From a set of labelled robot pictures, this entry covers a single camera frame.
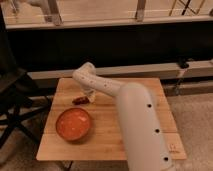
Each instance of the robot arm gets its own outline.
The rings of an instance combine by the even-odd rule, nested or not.
[[[86,93],[93,89],[116,98],[119,124],[130,171],[174,171],[150,91],[139,83],[123,83],[95,75],[86,63],[73,73]]]

